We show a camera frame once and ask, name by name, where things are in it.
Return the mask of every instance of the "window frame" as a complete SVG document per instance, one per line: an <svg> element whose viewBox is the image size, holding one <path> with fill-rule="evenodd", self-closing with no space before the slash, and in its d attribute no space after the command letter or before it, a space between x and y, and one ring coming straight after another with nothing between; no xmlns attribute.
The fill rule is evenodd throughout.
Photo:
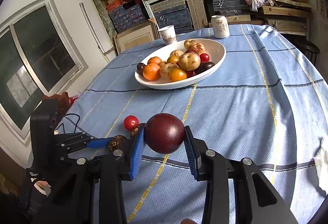
<svg viewBox="0 0 328 224"><path fill-rule="evenodd" d="M63 42L63 45L66 48L68 54L70 55L73 62L75 63L75 66L72 69L70 69L55 84L55 86L50 91L47 91L47 89L44 87L44 85L41 83L40 79L37 77L34 70L32 69L30 63L28 62L28 60L22 50L22 47L19 43L19 40L17 38L15 29L14 29L14 24L16 22L18 22L20 19L24 18L28 14L32 13L33 11L35 11L43 6L46 7L49 17L56 29L56 32L58 33L61 41ZM53 94L56 94L58 91L63 91L68 86L70 86L74 82L74 80L77 77L79 77L88 68L86 62L82 58L81 54L79 53L77 47L75 46L75 44L73 42L71 36L69 35L69 33L63 23L63 20L61 19L60 15L58 13L58 10L55 6L54 0L37 0L25 7L23 7L21 10L17 11L13 15L11 15L3 23L0 24L0 37L2 37L8 31L11 32L16 49L19 53L20 58L22 59L24 66L26 67L28 73L30 74L31 78L34 80L37 87L42 91L42 93L44 95L52 96ZM27 119L24 127L22 129L20 129L14 123L14 121L11 119L11 117L8 115L8 113L6 112L6 110L0 103L0 119L5 123L5 125L9 128L9 130L12 131L12 133L15 135L15 137L22 144L24 144L24 145L29 144L29 142L30 142L30 118Z"/></svg>

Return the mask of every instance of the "bowl of fruit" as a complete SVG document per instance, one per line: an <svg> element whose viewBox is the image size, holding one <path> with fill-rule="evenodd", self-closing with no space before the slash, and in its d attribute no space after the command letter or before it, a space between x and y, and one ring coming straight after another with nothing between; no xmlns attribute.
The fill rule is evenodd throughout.
<svg viewBox="0 0 328 224"><path fill-rule="evenodd" d="M197 38L162 47L137 64L137 82L154 89L176 89L199 82L214 73L226 56L214 40Z"/></svg>

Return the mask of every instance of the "white paper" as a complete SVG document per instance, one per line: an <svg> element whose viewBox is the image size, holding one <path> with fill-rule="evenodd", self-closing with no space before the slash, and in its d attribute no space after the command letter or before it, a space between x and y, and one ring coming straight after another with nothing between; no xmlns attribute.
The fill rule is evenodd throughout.
<svg viewBox="0 0 328 224"><path fill-rule="evenodd" d="M319 187L328 195L328 139L325 136L321 141L321 148L314 157L315 167L319 178Z"/></svg>

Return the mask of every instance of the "window pane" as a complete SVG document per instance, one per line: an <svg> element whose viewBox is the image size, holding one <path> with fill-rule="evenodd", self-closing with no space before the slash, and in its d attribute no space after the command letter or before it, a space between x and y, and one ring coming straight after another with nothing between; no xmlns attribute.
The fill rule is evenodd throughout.
<svg viewBox="0 0 328 224"><path fill-rule="evenodd" d="M22 129L43 94L23 65L10 31L0 37L0 72L0 103Z"/></svg>
<svg viewBox="0 0 328 224"><path fill-rule="evenodd" d="M44 87L51 88L75 66L45 6L14 24L19 43Z"/></svg>

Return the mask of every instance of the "black cable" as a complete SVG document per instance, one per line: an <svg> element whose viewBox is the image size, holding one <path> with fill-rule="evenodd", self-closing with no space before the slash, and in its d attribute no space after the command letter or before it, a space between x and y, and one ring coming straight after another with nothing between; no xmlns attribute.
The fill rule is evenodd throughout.
<svg viewBox="0 0 328 224"><path fill-rule="evenodd" d="M65 127L64 127L64 123L62 122L59 126L58 126L58 128L57 128L57 130L60 128L60 126L62 126L63 125L63 131L64 131L64 133L66 133L65 132Z"/></svg>
<svg viewBox="0 0 328 224"><path fill-rule="evenodd" d="M76 131L76 128L77 128L77 125L81 119L80 115L78 114L75 114L75 113L67 113L67 114L64 114L64 115L61 115L61 116L58 116L57 118L62 118L62 117L65 117L65 116L70 116L70 115L74 115L74 116L78 116L79 119L77 120L76 124L75 124L75 129L74 129L74 132Z"/></svg>
<svg viewBox="0 0 328 224"><path fill-rule="evenodd" d="M37 181L45 181L45 179L37 178L37 179L35 179L34 181L32 181L32 185L31 185L30 189L28 190L28 194L27 194L27 204L26 204L25 206L23 206L23 205L19 202L20 208L21 208L22 210L24 210L24 211L27 211L27 210L30 208L30 205L31 205L31 193L32 193L32 189L33 189L34 184L35 184Z"/></svg>

